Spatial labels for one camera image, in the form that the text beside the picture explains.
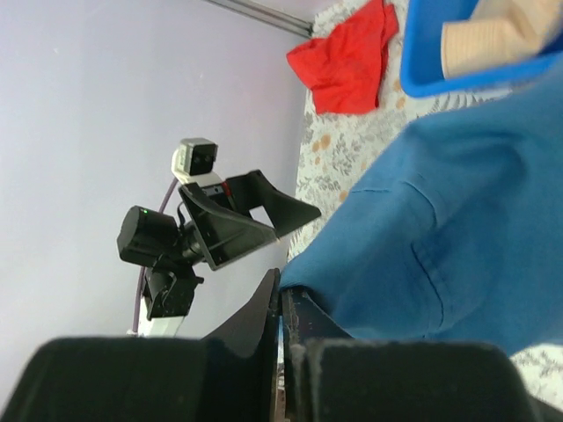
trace blue fabric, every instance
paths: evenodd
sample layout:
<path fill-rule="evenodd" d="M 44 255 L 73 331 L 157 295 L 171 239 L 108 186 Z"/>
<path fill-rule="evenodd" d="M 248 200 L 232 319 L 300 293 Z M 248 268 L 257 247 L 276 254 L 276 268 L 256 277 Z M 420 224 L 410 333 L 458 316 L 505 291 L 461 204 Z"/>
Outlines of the blue fabric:
<path fill-rule="evenodd" d="M 563 338 L 563 64 L 416 120 L 284 269 L 358 338 Z"/>

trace blue basket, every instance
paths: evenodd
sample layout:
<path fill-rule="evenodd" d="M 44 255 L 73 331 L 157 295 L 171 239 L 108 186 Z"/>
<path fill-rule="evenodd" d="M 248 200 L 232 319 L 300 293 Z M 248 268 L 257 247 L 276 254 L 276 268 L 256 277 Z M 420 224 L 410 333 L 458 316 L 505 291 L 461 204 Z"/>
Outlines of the blue basket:
<path fill-rule="evenodd" d="M 442 24 L 468 19 L 477 2 L 410 1 L 400 71 L 401 85 L 406 94 L 420 98 L 531 79 L 544 73 L 558 58 L 563 57 L 561 35 L 539 56 L 526 62 L 445 80 L 440 55 Z"/>

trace camera mount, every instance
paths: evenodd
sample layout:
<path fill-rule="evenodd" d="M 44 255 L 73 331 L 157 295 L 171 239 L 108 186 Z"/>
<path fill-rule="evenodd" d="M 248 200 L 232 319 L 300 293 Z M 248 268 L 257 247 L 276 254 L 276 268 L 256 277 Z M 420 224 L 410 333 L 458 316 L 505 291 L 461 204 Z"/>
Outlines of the camera mount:
<path fill-rule="evenodd" d="M 203 282 L 195 264 L 216 271 L 320 217 L 318 208 L 281 193 L 261 171 L 222 181 L 213 173 L 216 152 L 213 142 L 198 138 L 183 140 L 173 155 L 172 172 L 191 221 L 179 214 L 177 224 L 172 216 L 138 206 L 123 221 L 120 258 L 146 268 L 148 321 L 187 316 Z M 257 207 L 264 208 L 273 227 L 252 218 Z"/>

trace small white camera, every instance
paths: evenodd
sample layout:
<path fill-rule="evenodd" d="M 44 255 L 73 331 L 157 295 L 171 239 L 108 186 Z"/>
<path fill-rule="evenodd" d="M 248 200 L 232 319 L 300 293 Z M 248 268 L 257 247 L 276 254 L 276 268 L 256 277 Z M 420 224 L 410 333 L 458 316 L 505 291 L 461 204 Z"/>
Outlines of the small white camera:
<path fill-rule="evenodd" d="M 213 171 L 217 158 L 217 144 L 204 138 L 183 139 L 176 155 L 176 169 L 190 176 Z"/>

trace cable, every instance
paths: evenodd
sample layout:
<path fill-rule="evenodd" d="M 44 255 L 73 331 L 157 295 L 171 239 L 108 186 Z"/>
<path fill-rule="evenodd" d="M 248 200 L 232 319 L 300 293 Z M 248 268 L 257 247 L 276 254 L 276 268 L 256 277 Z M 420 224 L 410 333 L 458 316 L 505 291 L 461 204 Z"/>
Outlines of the cable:
<path fill-rule="evenodd" d="M 181 201 L 178 204 L 178 207 L 176 208 L 176 212 L 178 213 L 178 220 L 179 220 L 179 228 L 180 231 L 184 229 L 184 224 L 186 224 L 186 217 L 182 214 L 182 212 L 179 210 L 180 208 L 182 208 L 182 205 L 184 204 L 184 201 Z"/>
<path fill-rule="evenodd" d="M 166 195 L 162 199 L 162 204 L 160 204 L 160 208 L 158 209 L 159 213 L 163 213 L 165 211 L 166 206 L 168 205 L 168 202 L 170 201 L 170 198 L 172 197 L 177 184 L 177 179 L 174 179 L 172 183 L 170 183 L 170 187 L 168 188 L 168 191 L 166 191 Z M 141 315 L 141 300 L 143 298 L 145 270 L 145 267 L 142 267 L 141 270 L 139 270 L 139 279 L 137 280 L 135 309 L 133 311 L 133 325 L 131 327 L 131 334 L 133 334 L 134 336 L 138 335 L 139 333 L 139 318 Z"/>

